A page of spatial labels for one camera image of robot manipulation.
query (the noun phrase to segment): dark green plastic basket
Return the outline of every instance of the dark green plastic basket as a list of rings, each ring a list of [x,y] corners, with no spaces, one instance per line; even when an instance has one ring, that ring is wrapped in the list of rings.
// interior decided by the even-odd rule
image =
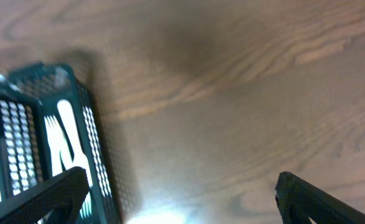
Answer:
[[[0,83],[1,197],[12,197],[52,176],[44,117],[54,115],[61,121],[57,102],[62,99],[72,104],[82,150],[93,179],[92,215],[85,219],[79,217],[76,222],[119,223],[91,95],[66,64],[38,63],[11,72],[8,79]],[[59,123],[66,133],[62,122]]]

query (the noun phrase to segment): fork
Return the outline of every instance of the fork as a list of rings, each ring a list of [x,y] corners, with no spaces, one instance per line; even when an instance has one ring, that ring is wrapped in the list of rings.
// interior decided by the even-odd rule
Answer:
[[[93,180],[91,178],[90,166],[88,164],[88,159],[81,149],[80,139],[78,137],[78,131],[75,121],[75,115],[73,114],[72,105],[68,100],[60,100],[57,104],[62,123],[65,126],[66,133],[68,134],[70,144],[72,145],[73,153],[75,158],[73,160],[73,166],[80,166],[86,169],[88,185],[90,188],[93,186]],[[83,212],[80,215],[82,218],[91,215],[91,196],[87,195],[85,198],[83,207],[81,208]]]
[[[60,165],[60,158],[62,159],[63,165],[66,170],[78,166],[72,162],[72,156],[70,155],[69,147],[67,144],[66,137],[58,123],[55,116],[46,116],[45,127],[47,129],[47,137],[51,150],[51,161],[52,161],[52,176],[55,176],[62,172]],[[88,192],[82,208],[80,209],[80,216],[86,218],[91,214],[91,195]]]

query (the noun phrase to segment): wooden surface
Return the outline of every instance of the wooden surface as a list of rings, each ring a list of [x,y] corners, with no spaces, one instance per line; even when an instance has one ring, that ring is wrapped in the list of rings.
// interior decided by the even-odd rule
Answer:
[[[0,72],[76,58],[126,223],[281,223],[285,170],[365,212],[365,1],[0,0]]]

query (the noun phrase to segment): black object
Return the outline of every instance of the black object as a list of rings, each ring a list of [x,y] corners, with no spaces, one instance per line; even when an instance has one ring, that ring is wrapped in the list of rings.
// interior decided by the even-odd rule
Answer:
[[[0,223],[74,223],[88,189],[85,170],[73,167],[0,202]]]
[[[77,223],[119,223],[106,164],[101,152],[91,94],[74,76],[71,66],[37,63],[9,73],[0,82],[0,192],[13,197],[51,178],[52,166],[44,118],[55,116],[66,135],[57,109],[59,100],[73,107],[82,151],[93,186],[92,215]]]
[[[283,224],[365,224],[365,214],[312,186],[291,172],[282,172],[276,185],[277,208]]]

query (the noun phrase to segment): wood grain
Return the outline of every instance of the wood grain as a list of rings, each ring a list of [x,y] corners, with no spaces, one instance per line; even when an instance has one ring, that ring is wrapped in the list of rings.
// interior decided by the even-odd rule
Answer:
[[[94,91],[125,221],[280,223],[285,170],[365,212],[365,0],[0,0],[34,60]]]

